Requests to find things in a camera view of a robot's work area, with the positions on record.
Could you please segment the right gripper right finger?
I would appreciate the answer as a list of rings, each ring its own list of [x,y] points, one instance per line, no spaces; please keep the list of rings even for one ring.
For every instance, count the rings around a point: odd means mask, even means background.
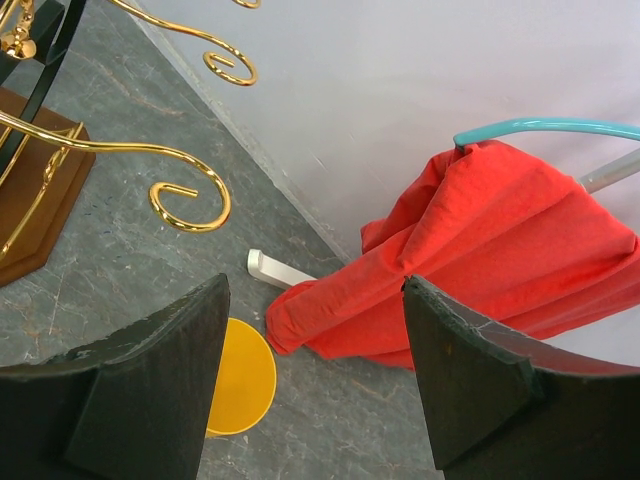
[[[533,339],[418,276],[403,305],[433,460],[448,479],[635,479],[639,371]]]

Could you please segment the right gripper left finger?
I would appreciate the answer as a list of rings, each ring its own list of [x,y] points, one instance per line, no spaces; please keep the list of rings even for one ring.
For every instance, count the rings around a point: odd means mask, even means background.
[[[219,274],[162,310],[1,370],[5,479],[193,479],[230,307]]]

